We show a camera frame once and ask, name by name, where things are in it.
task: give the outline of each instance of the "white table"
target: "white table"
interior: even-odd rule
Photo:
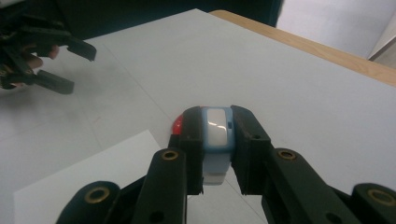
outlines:
[[[89,42],[95,62],[62,49],[43,67],[75,81],[72,95],[0,90],[0,223],[12,222],[13,192],[124,139],[150,130],[166,147],[195,105],[250,109],[275,147],[340,190],[396,189],[394,87],[198,10]],[[189,223],[263,223],[260,197],[226,180],[189,199]]]

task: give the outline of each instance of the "white wall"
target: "white wall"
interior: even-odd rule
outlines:
[[[396,38],[396,11],[393,13],[392,18],[389,21],[387,29],[381,35],[378,42],[376,43],[370,57],[374,56],[377,52],[379,52],[382,48],[384,48],[389,42],[391,42],[394,38]]]
[[[277,28],[368,58],[395,0],[284,0]]]

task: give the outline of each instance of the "brass screw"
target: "brass screw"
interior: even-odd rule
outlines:
[[[296,154],[289,150],[280,150],[277,152],[277,155],[286,161],[293,161],[297,158]]]
[[[87,203],[100,203],[110,195],[110,190],[106,187],[96,187],[85,194],[84,200]]]
[[[162,154],[163,160],[172,161],[178,157],[178,153],[174,150],[167,150]]]
[[[395,198],[380,189],[369,189],[367,194],[372,198],[374,201],[381,203],[385,206],[396,206]]]

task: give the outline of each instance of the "white paper sheet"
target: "white paper sheet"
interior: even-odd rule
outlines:
[[[15,223],[55,223],[76,192],[91,182],[111,181],[120,188],[131,184],[146,174],[158,149],[145,131],[15,192]]]

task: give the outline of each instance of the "white object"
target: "white object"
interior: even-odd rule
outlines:
[[[203,175],[205,185],[220,185],[235,149],[233,111],[230,107],[203,107]]]

